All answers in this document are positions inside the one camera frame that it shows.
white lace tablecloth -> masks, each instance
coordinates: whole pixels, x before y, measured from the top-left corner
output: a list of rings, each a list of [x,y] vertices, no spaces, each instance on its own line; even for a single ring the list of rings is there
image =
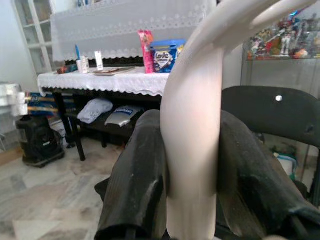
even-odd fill
[[[105,0],[51,16],[54,61],[142,57],[138,30],[155,41],[188,39],[216,6],[215,0]]]
[[[81,74],[78,71],[65,74],[50,72],[38,76],[38,87],[40,92],[43,92],[43,88],[53,88],[162,96],[168,77],[169,73],[145,74],[144,67],[136,67],[114,76]]]

marble floor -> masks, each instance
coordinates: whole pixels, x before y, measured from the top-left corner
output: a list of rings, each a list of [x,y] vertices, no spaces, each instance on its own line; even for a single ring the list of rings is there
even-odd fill
[[[94,186],[106,179],[123,151],[82,140],[44,168],[17,159],[0,167],[0,240],[93,240],[103,203]]]

blue container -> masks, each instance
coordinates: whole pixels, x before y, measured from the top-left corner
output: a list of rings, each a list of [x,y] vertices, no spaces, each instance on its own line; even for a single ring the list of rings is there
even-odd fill
[[[184,49],[184,39],[153,41],[150,43],[154,69],[157,73],[171,73],[177,58]]]

white curved pipe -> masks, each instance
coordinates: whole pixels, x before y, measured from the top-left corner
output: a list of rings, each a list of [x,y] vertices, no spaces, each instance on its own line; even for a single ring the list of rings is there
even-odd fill
[[[279,1],[224,0],[194,31],[168,78],[160,124],[170,173],[167,229],[172,238],[214,237],[224,54],[269,20],[314,2]]]

pink package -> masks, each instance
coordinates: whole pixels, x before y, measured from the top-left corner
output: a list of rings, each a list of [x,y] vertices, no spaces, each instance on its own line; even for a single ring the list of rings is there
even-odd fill
[[[145,73],[150,74],[155,72],[154,61],[152,57],[152,53],[150,50],[150,43],[154,40],[151,31],[147,30],[139,30],[138,31],[141,48],[143,53],[143,63],[145,68]]]

